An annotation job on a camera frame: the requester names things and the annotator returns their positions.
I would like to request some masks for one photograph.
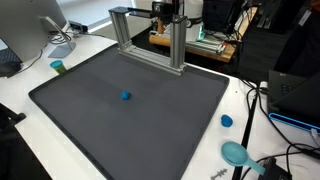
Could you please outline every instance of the gray mat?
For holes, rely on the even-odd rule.
[[[108,179],[171,180],[182,177],[228,82],[192,67],[171,75],[112,46],[29,95]]]

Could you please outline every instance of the cable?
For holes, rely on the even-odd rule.
[[[290,176],[292,176],[292,175],[291,175],[290,166],[289,166],[289,150],[292,146],[293,146],[293,144],[290,144],[290,146],[287,148],[287,151],[286,151],[286,161],[287,161],[286,164],[287,164],[287,170],[288,170],[288,173]]]
[[[78,35],[78,34],[81,34],[81,35],[85,35],[85,36],[98,36],[98,37],[103,37],[103,38],[107,38],[106,36],[103,36],[103,35],[99,35],[99,34],[88,34],[88,33],[75,33],[75,32],[70,32],[70,31],[67,31],[66,33],[71,33],[73,35]]]
[[[35,59],[28,67],[26,67],[25,69],[22,69],[21,71],[16,72],[16,73],[13,74],[12,76],[14,76],[14,75],[16,75],[16,74],[19,74],[19,73],[22,73],[23,71],[29,69],[35,62],[37,62],[37,61],[41,58],[42,53],[43,53],[43,50],[41,49],[40,55],[39,55],[39,57],[38,57],[37,59]]]
[[[238,33],[238,35],[240,36],[241,39],[243,39],[243,36],[242,36],[242,34],[240,33],[239,30],[236,30],[236,29],[235,29],[235,32]]]
[[[250,94],[253,90],[256,90],[256,88],[250,89],[250,90],[247,92],[247,95],[246,95],[247,106],[248,106],[248,110],[249,110],[249,111],[250,111],[249,94]]]
[[[279,133],[279,135],[289,144],[292,145],[294,148],[298,149],[299,151],[301,151],[302,153],[304,153],[305,155],[308,155],[312,158],[315,159],[320,159],[320,154],[314,152],[315,150],[319,150],[320,148],[316,149],[315,147],[309,146],[309,145],[304,145],[307,146],[309,148],[312,148],[313,150],[310,149],[306,149],[306,148],[300,148],[297,147],[296,143],[293,144],[286,136],[284,136],[284,134],[279,130],[279,128],[272,122],[272,120],[269,118],[268,114],[264,111],[264,109],[262,108],[262,103],[261,103],[261,95],[258,91],[258,98],[259,98],[259,105],[260,105],[260,109],[263,112],[263,114],[267,117],[267,119],[269,120],[269,122],[271,123],[271,125],[273,126],[273,128]]]
[[[240,79],[240,80],[242,79],[242,80],[245,80],[245,81],[247,81],[247,82],[251,82],[251,83],[255,84],[256,87],[258,87],[258,83],[257,83],[255,80],[253,80],[253,79],[251,79],[250,77],[244,75],[243,73],[234,72],[233,75],[234,75],[235,77],[237,77],[238,79]]]
[[[250,88],[256,88],[254,85],[250,84],[249,81],[245,80],[245,79],[241,79],[239,78],[240,81],[242,81],[245,85],[249,86]]]
[[[259,92],[265,95],[268,95],[268,88],[259,87]]]
[[[185,9],[185,4],[184,4],[184,1],[183,1],[183,10],[182,10],[182,15],[184,16],[184,9]]]
[[[68,34],[63,32],[63,35],[65,35],[67,37],[67,39],[69,41],[71,41],[71,37]],[[56,36],[58,36],[58,37],[56,37],[50,41],[51,44],[57,45],[57,44],[63,44],[63,43],[67,42],[61,34],[57,34]]]
[[[288,153],[288,155],[292,155],[292,154],[301,154],[302,152],[301,151],[298,151],[298,152],[292,152],[292,153]],[[264,157],[264,158],[261,158],[259,159],[258,161],[256,161],[257,163],[260,163],[261,161],[263,160],[266,160],[268,158],[271,158],[271,157],[280,157],[280,156],[286,156],[287,153],[283,153],[283,154],[277,154],[277,155],[273,155],[273,156],[267,156],[267,157]],[[244,178],[246,177],[246,175],[248,174],[248,172],[251,170],[251,168],[248,168],[242,175],[241,179],[240,180],[244,180]]]

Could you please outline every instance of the black cable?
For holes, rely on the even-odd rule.
[[[74,32],[70,32],[70,31],[67,31],[66,33],[71,33],[71,34],[73,34],[73,35],[81,34],[81,35],[85,35],[85,36],[98,36],[98,37],[103,37],[103,38],[108,39],[107,37],[105,37],[105,36],[103,36],[103,35],[99,35],[99,34],[74,33]]]
[[[290,146],[288,146],[287,151],[286,151],[286,161],[287,161],[286,164],[287,164],[287,170],[288,170],[288,173],[290,176],[292,176],[292,175],[291,175],[290,166],[289,166],[289,150],[292,146],[293,146],[293,144],[290,144]]]
[[[264,95],[268,95],[268,88],[260,87],[259,92]]]
[[[66,34],[66,33],[63,32],[63,35],[65,35],[65,36],[67,37],[67,39],[68,39],[69,41],[71,41],[71,37],[70,37],[68,34]],[[57,37],[57,38],[54,38],[54,39],[52,39],[52,40],[50,41],[51,44],[57,45],[57,44],[63,44],[63,43],[66,43],[66,42],[67,42],[61,34],[58,34],[58,35],[56,35],[56,36],[58,36],[58,37]]]
[[[216,38],[216,39],[218,39],[218,40],[220,40],[220,41],[225,41],[225,39],[223,39],[223,38],[218,37],[218,36],[215,35],[215,33],[217,33],[216,31],[214,31],[214,32],[206,31],[205,33],[208,34],[208,35],[213,36],[214,38]]]
[[[184,16],[184,8],[185,8],[186,6],[185,6],[185,3],[184,3],[184,1],[183,1],[183,10],[182,10],[182,15]]]
[[[242,34],[240,33],[240,31],[239,31],[239,30],[235,30],[235,32],[238,33],[238,35],[240,36],[240,39],[242,40],[242,39],[243,39],[243,36],[242,36]]]
[[[41,58],[42,53],[43,53],[43,50],[41,49],[40,55],[39,55],[39,57],[38,57],[37,59],[35,59],[28,67],[26,67],[25,69],[22,69],[21,71],[16,72],[16,73],[13,74],[12,76],[14,76],[14,75],[16,75],[16,74],[19,74],[19,73],[21,73],[21,72],[29,69],[35,62],[37,62],[37,61]]]
[[[86,35],[86,36],[98,36],[98,37],[103,37],[103,38],[107,38],[103,35],[99,35],[99,34],[87,34],[87,33],[80,33],[81,35]]]
[[[316,149],[315,147],[309,146],[309,145],[304,145],[304,146],[308,146],[309,148],[312,148],[313,150],[310,149],[306,149],[306,148],[300,148],[296,146],[296,143],[293,144],[280,130],[279,128],[273,123],[273,121],[269,118],[268,114],[264,111],[264,109],[262,108],[262,103],[261,103],[261,95],[258,91],[258,99],[259,99],[259,105],[260,105],[260,109],[263,112],[263,114],[267,117],[267,119],[269,120],[269,122],[271,123],[271,125],[273,126],[273,128],[279,133],[279,135],[289,144],[292,145],[294,148],[298,149],[299,151],[301,151],[302,153],[304,153],[305,155],[308,155],[312,158],[315,159],[320,159],[320,154],[316,153],[315,150],[320,150],[320,148]]]
[[[248,121],[247,121],[247,125],[246,125],[245,131],[244,131],[242,142],[241,142],[241,145],[244,148],[247,148],[248,143],[249,143],[249,136],[250,136],[250,132],[251,132],[255,107],[257,105],[257,99],[258,99],[257,96],[253,99],[251,108],[249,110]],[[233,175],[232,175],[232,180],[238,180],[241,177],[241,173],[242,173],[242,167],[236,167],[233,172]]]
[[[248,77],[248,76],[246,76],[246,75],[244,75],[244,74],[242,74],[240,72],[236,72],[236,74],[234,74],[234,76],[237,77],[238,79],[244,80],[244,81],[246,81],[248,83],[251,82],[251,83],[256,85],[255,87],[258,87],[258,83],[257,82],[255,82],[253,79],[251,79],[250,77]]]
[[[242,81],[245,85],[249,86],[250,88],[256,88],[254,85],[250,84],[249,81],[245,80],[245,79],[241,79],[239,78],[240,81]]]
[[[292,154],[301,154],[302,152],[301,151],[298,151],[298,152],[292,152],[292,153],[288,153],[288,155],[292,155]],[[267,157],[264,157],[264,158],[261,158],[259,159],[258,161],[256,161],[257,163],[260,163],[261,161],[263,160],[266,160],[268,158],[271,158],[271,157],[280,157],[280,156],[286,156],[287,153],[283,153],[283,154],[277,154],[277,155],[273,155],[273,156],[267,156]],[[241,179],[240,180],[244,180],[244,178],[246,177],[246,175],[248,174],[248,172],[251,170],[251,168],[248,168],[242,175]]]
[[[250,103],[249,103],[249,94],[253,91],[256,90],[256,88],[251,88],[246,95],[246,100],[247,100],[247,106],[248,106],[248,110],[250,111]]]

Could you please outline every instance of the metal bracket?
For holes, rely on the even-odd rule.
[[[185,44],[187,17],[173,15],[170,23],[172,33],[170,34],[170,58],[159,55],[150,51],[143,50],[132,44],[128,23],[125,14],[131,12],[132,9],[125,7],[116,7],[110,9],[110,17],[116,33],[120,54],[133,58],[137,61],[151,65],[158,69],[170,72],[175,75],[181,75],[186,67]]]

